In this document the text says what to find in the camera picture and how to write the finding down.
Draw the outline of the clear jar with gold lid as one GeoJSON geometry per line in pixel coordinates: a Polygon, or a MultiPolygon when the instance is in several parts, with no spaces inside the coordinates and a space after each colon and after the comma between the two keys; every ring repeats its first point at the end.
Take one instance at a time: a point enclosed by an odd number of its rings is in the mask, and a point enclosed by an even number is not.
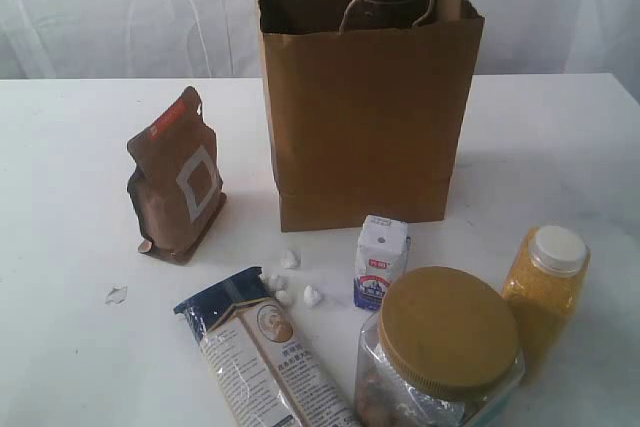
{"type": "Polygon", "coordinates": [[[461,270],[418,268],[361,327],[355,409],[364,426],[496,426],[524,372],[498,292],[461,270]]]}

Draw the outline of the yellow millet bottle white cap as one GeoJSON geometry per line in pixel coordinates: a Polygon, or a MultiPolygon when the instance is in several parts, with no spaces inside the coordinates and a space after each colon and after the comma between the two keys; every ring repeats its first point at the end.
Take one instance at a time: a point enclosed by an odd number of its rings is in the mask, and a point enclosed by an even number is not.
{"type": "Polygon", "coordinates": [[[534,227],[523,239],[502,296],[516,319],[524,384],[536,379],[573,317],[590,257],[582,238],[562,226],[534,227]]]}

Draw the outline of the brown paper shopping bag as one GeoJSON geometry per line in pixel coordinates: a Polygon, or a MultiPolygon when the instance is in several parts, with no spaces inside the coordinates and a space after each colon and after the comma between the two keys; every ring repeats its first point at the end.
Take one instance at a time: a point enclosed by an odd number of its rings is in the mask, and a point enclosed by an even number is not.
{"type": "Polygon", "coordinates": [[[442,220],[484,27],[471,2],[376,30],[356,0],[256,4],[282,230],[442,220]]]}

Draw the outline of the white crumpled paper bit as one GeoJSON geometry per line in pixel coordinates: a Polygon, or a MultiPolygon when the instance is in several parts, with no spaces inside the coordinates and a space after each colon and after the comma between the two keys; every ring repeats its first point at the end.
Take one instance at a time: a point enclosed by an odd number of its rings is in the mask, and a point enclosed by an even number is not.
{"type": "Polygon", "coordinates": [[[303,302],[308,308],[316,307],[323,299],[322,294],[312,285],[307,285],[303,291],[303,302]]]}
{"type": "Polygon", "coordinates": [[[299,255],[294,250],[286,250],[281,256],[280,265],[285,270],[298,269],[300,266],[299,255]]]}
{"type": "Polygon", "coordinates": [[[284,276],[277,274],[270,275],[267,278],[267,286],[270,292],[277,293],[287,289],[288,281],[284,276]]]}
{"type": "Polygon", "coordinates": [[[276,300],[283,306],[290,306],[293,302],[293,298],[286,290],[278,290],[275,292],[276,300]]]}

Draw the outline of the white blue milk carton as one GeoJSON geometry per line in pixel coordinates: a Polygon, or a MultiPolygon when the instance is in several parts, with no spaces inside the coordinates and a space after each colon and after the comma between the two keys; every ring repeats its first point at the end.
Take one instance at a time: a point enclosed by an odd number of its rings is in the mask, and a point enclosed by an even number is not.
{"type": "Polygon", "coordinates": [[[408,224],[368,215],[358,237],[354,268],[354,304],[376,311],[392,282],[406,270],[411,238],[408,224]]]}

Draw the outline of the brown kraft coffee pouch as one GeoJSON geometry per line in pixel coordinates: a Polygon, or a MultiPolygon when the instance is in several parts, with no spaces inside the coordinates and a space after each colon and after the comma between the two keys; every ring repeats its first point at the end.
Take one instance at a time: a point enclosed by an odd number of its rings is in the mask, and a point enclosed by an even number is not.
{"type": "Polygon", "coordinates": [[[135,162],[127,192],[143,238],[138,251],[189,262],[226,202],[217,135],[197,90],[186,87],[126,148],[135,162]]]}

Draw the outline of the noodle packet blue and white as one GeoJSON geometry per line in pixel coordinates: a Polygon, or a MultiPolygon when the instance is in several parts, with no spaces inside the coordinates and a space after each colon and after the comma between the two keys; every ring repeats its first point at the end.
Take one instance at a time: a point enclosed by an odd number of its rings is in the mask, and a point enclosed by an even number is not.
{"type": "Polygon", "coordinates": [[[240,426],[355,426],[345,396],[271,295],[258,266],[182,301],[185,317],[240,426]]]}

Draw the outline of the torn clear plastic scrap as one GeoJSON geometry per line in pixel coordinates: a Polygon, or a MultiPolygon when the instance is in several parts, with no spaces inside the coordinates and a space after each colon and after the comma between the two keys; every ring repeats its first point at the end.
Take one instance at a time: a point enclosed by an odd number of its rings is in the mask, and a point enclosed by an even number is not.
{"type": "Polygon", "coordinates": [[[128,287],[113,287],[105,297],[106,305],[119,305],[126,301],[128,294],[128,287]]]}

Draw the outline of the white background curtain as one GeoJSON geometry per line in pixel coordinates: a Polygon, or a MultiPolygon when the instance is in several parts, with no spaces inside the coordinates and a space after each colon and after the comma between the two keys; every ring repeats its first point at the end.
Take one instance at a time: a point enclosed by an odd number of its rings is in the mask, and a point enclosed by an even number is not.
{"type": "MultiPolygon", "coordinates": [[[[477,71],[639,76],[639,0],[471,0],[477,71]]],[[[1,0],[5,78],[255,77],[254,0],[1,0]]]]}

